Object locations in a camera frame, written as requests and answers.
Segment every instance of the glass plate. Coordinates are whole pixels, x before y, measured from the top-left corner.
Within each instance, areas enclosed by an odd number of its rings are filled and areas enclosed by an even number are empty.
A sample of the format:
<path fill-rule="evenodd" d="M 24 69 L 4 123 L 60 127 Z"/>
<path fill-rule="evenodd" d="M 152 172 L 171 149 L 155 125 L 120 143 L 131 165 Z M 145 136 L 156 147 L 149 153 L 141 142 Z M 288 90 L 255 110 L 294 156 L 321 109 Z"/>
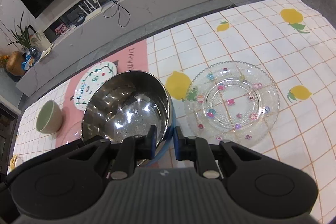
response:
<path fill-rule="evenodd" d="M 278 118 L 275 83 L 254 65 L 229 61 L 199 73 L 184 109 L 191 130 L 209 143 L 231 140 L 246 147 L 260 142 Z"/>

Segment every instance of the plate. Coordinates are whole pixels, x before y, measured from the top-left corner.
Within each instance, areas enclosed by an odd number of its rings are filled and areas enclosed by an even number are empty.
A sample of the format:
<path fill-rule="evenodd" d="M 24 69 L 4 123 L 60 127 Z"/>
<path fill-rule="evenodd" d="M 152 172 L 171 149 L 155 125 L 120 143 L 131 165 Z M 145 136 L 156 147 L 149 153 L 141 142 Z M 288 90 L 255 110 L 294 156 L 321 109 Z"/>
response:
<path fill-rule="evenodd" d="M 260 142 L 278 117 L 279 94 L 258 67 L 237 61 L 212 65 L 192 81 L 184 101 L 191 130 L 209 143 Z"/>
<path fill-rule="evenodd" d="M 86 104 L 102 84 L 117 74 L 117 67 L 112 62 L 94 65 L 78 82 L 73 95 L 73 103 L 79 110 L 85 110 Z"/>

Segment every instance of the stainless steel bowl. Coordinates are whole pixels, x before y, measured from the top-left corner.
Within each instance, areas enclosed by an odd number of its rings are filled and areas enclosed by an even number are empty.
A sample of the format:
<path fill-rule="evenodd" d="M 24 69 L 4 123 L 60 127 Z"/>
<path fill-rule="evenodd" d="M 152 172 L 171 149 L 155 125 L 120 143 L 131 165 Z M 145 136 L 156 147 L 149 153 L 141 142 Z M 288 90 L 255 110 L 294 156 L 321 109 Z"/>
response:
<path fill-rule="evenodd" d="M 147 135 L 152 124 L 157 127 L 156 154 L 159 149 L 164 152 L 168 144 L 164 148 L 161 144 L 170 141 L 175 125 L 170 95 L 150 73 L 126 71 L 106 81 L 92 96 L 84 112 L 81 137 L 86 141 L 100 135 L 121 143 L 129 136 Z"/>

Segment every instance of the lemon print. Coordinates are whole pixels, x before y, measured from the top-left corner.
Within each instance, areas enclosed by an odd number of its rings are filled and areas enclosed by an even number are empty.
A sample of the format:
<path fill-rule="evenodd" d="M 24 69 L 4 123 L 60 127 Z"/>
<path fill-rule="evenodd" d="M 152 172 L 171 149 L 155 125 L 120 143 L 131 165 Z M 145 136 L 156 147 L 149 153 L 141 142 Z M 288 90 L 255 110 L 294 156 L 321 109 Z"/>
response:
<path fill-rule="evenodd" d="M 302 32 L 306 25 L 300 24 L 303 21 L 303 15 L 296 11 L 295 9 L 283 9 L 280 12 L 281 17 L 284 19 L 288 25 L 291 25 L 295 30 L 300 33 L 309 33 L 309 32 Z"/>
<path fill-rule="evenodd" d="M 290 91 L 288 92 L 287 99 L 292 102 L 292 100 L 306 100 L 310 97 L 311 92 L 302 85 L 296 85 L 295 87 L 291 88 Z"/>
<path fill-rule="evenodd" d="M 173 71 L 167 78 L 166 89 L 176 100 L 184 100 L 190 84 L 191 80 L 187 75 L 182 72 Z"/>
<path fill-rule="evenodd" d="M 229 27 L 230 27 L 229 22 L 224 20 L 220 23 L 220 25 L 218 25 L 216 30 L 217 30 L 217 32 L 223 32 L 223 31 L 226 31 L 227 29 L 229 29 Z"/>

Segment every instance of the ceramic bowl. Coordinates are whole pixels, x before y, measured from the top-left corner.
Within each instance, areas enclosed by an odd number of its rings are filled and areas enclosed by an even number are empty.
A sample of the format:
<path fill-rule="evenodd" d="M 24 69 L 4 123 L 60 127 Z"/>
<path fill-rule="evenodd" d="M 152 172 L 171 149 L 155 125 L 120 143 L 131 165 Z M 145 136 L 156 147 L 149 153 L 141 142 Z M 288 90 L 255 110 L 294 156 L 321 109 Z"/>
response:
<path fill-rule="evenodd" d="M 157 149 L 151 163 L 168 149 L 175 127 L 172 100 L 155 76 L 144 71 L 126 71 L 107 80 L 88 102 L 82 139 L 87 141 L 100 135 L 111 143 L 121 143 L 129 136 L 147 135 L 152 124 L 157 127 Z"/>
<path fill-rule="evenodd" d="M 41 133 L 55 133 L 62 125 L 63 117 L 59 106 L 53 101 L 47 101 L 41 108 L 36 121 L 36 130 Z"/>

